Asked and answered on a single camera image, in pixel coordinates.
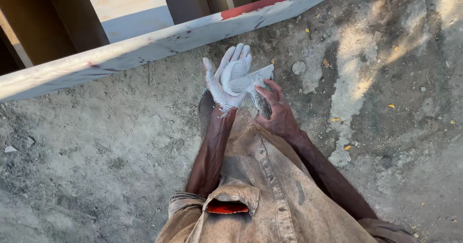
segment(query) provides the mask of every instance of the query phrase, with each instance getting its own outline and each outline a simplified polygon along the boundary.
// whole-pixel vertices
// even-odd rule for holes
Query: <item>small stone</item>
[[[28,136],[26,138],[26,144],[27,144],[27,147],[31,147],[31,145],[33,145],[35,143],[34,139],[30,136]]]
[[[11,152],[16,152],[16,151],[18,150],[11,145],[5,148],[5,153],[11,153]]]
[[[306,64],[302,61],[296,61],[292,66],[292,71],[296,75],[300,75],[306,71]]]

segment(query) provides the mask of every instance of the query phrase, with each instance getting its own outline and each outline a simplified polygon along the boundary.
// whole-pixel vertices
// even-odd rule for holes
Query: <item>white painted board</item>
[[[33,98],[79,85],[296,17],[322,1],[286,0],[229,18],[233,11],[224,11],[0,76],[0,101]]]

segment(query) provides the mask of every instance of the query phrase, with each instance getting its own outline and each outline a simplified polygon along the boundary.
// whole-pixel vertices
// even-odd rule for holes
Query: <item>dry leaf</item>
[[[325,68],[328,68],[330,66],[327,59],[323,59],[323,65],[325,65]]]

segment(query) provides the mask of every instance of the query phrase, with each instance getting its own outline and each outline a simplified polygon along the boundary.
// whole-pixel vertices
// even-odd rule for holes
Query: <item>left hand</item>
[[[211,91],[214,101],[222,108],[224,112],[228,110],[236,110],[239,108],[246,92],[235,97],[224,91],[222,84],[220,83],[220,76],[227,66],[230,67],[247,67],[247,72],[251,67],[251,48],[248,45],[242,43],[229,48],[226,52],[220,66],[215,69],[215,66],[208,58],[203,58],[204,63],[204,74],[206,86]]]

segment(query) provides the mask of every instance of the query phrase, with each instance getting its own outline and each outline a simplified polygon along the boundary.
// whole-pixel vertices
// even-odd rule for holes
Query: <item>hand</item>
[[[285,140],[290,140],[300,135],[299,126],[291,108],[285,101],[281,86],[269,79],[265,79],[264,82],[269,85],[274,92],[266,90],[261,86],[255,86],[255,88],[256,91],[269,102],[272,108],[272,115],[270,119],[267,119],[263,115],[258,114],[256,116],[256,122],[271,133]]]
[[[224,91],[220,83],[220,77],[226,67],[245,67],[246,72],[249,71],[251,66],[251,54],[248,45],[238,44],[236,47],[229,48],[217,71],[208,58],[203,58],[205,82],[216,104],[226,113],[228,110],[236,110],[239,108],[246,93],[235,97]]]

